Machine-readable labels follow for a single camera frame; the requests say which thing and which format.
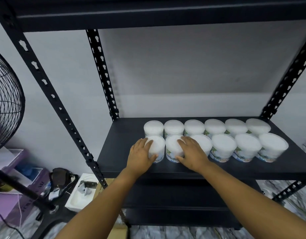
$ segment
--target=black fan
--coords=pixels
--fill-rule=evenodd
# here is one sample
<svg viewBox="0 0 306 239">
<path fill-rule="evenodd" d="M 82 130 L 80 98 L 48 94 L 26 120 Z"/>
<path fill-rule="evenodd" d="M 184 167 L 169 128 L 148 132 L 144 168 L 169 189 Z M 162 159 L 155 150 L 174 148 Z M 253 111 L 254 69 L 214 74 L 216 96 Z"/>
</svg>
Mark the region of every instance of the black fan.
<svg viewBox="0 0 306 239">
<path fill-rule="evenodd" d="M 24 114 L 25 98 L 13 69 L 0 55 L 0 148 L 17 131 Z"/>
</svg>

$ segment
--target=wall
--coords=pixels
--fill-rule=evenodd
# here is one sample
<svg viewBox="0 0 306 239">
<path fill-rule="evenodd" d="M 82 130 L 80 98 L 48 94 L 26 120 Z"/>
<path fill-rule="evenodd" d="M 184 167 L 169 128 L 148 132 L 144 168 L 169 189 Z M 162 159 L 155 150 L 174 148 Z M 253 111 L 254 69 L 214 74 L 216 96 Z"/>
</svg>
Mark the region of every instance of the wall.
<svg viewBox="0 0 306 239">
<path fill-rule="evenodd" d="M 256 116 L 305 39 L 306 21 L 111 29 L 100 36 L 122 117 Z M 85 31 L 26 37 L 98 157 L 112 121 Z M 29 149 L 49 169 L 89 172 L 1 26 L 0 52 L 26 95 L 9 146 Z M 306 71 L 272 120 L 298 144 L 306 140 Z"/>
</svg>

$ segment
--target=fan stand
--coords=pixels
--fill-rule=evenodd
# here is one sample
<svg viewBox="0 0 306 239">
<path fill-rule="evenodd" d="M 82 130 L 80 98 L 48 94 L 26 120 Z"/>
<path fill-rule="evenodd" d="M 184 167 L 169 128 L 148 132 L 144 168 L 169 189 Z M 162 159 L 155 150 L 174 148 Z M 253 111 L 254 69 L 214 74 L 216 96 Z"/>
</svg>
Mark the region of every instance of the fan stand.
<svg viewBox="0 0 306 239">
<path fill-rule="evenodd" d="M 42 221 L 38 229 L 32 235 L 31 239 L 43 239 L 52 229 L 52 227 L 61 222 L 68 223 L 76 215 L 76 212 L 65 208 L 65 204 L 70 196 L 69 193 L 72 192 L 73 188 L 75 187 L 75 184 L 78 181 L 76 179 L 72 182 L 73 186 L 71 186 L 70 189 L 67 190 L 67 192 L 69 193 L 64 193 L 61 197 L 54 199 L 52 202 L 37 195 L 24 185 L 15 181 L 12 177 L 2 172 L 1 170 L 0 180 L 4 181 L 6 184 L 10 185 L 23 195 L 29 197 L 32 203 L 40 209 L 42 216 L 40 218 L 36 218 L 36 220 Z"/>
</svg>

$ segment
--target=upper shelf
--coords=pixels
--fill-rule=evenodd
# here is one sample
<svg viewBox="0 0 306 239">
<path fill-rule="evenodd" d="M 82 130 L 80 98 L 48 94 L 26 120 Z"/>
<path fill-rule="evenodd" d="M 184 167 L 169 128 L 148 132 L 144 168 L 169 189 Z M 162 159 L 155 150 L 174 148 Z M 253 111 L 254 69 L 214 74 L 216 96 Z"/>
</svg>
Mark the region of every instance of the upper shelf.
<svg viewBox="0 0 306 239">
<path fill-rule="evenodd" d="M 225 122 L 232 117 L 217 117 Z M 246 121 L 251 117 L 234 117 Z M 176 119 L 185 122 L 197 119 L 205 122 L 210 118 L 120 118 L 112 123 L 97 160 L 100 169 L 106 178 L 115 178 L 126 167 L 130 148 L 137 140 L 144 137 L 144 124 L 149 120 L 159 120 L 163 124 Z M 276 179 L 302 180 L 306 178 L 306 153 L 287 137 L 275 124 L 268 121 L 271 132 L 283 137 L 289 148 L 275 162 L 267 163 L 254 158 L 249 163 L 242 163 L 231 157 L 228 162 L 219 163 L 210 158 L 222 169 L 238 179 Z M 153 164 L 144 175 L 147 178 L 201 178 L 201 176 L 180 163 L 172 163 L 166 157 Z"/>
<path fill-rule="evenodd" d="M 306 0 L 7 0 L 24 32 L 306 19 Z"/>
</svg>

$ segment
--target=person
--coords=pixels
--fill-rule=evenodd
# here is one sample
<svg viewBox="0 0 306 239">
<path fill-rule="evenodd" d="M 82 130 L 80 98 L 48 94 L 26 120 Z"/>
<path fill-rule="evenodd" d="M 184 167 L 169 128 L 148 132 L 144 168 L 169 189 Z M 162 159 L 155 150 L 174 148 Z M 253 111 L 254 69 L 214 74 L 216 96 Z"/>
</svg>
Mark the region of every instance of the person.
<svg viewBox="0 0 306 239">
<path fill-rule="evenodd" d="M 200 173 L 219 193 L 238 221 L 254 238 L 306 239 L 306 221 L 231 176 L 208 160 L 199 144 L 190 137 L 178 140 L 187 168 Z M 157 158 L 148 157 L 153 141 L 138 140 L 130 150 L 127 166 L 95 200 L 89 203 L 59 232 L 56 239 L 106 239 L 135 181 Z"/>
</svg>

